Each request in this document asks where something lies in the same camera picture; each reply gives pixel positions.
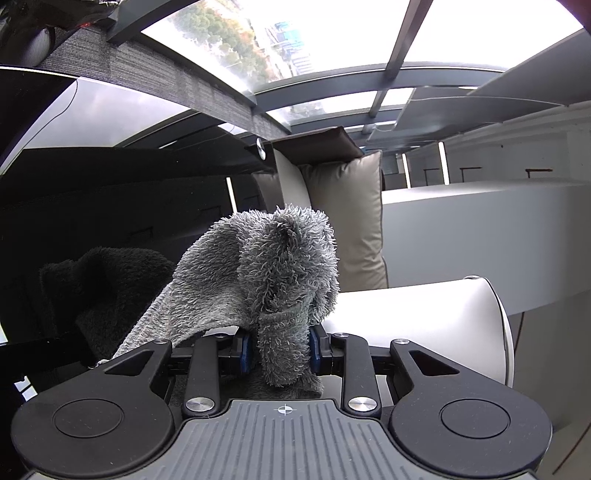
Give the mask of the white plastic pitcher container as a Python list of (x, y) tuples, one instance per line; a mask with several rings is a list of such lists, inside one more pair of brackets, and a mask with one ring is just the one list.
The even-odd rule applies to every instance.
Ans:
[(370, 346), (407, 339), (511, 387), (514, 344), (491, 283), (477, 276), (390, 289), (341, 293), (322, 324)]

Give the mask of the beige sofa back cushion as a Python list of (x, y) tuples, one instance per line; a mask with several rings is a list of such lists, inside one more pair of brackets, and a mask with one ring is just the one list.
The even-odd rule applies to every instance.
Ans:
[(389, 286), (383, 257), (382, 153), (301, 167), (311, 206), (335, 233), (342, 292)]

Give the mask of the grey fluffy microfibre cloth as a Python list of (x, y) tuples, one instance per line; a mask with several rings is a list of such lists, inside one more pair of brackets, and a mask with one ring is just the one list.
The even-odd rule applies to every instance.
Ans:
[(324, 387), (311, 370), (310, 329), (334, 310), (338, 294), (334, 229), (324, 212), (287, 206), (235, 213), (185, 251), (115, 354), (240, 327), (256, 335), (253, 395), (318, 398)]

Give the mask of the beige and brown sofa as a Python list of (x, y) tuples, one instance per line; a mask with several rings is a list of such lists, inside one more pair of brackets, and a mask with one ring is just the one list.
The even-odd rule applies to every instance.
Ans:
[(345, 128), (331, 127), (247, 147), (272, 173), (256, 181), (267, 206), (322, 211), (335, 232), (342, 292), (386, 289), (383, 153), (363, 153)]

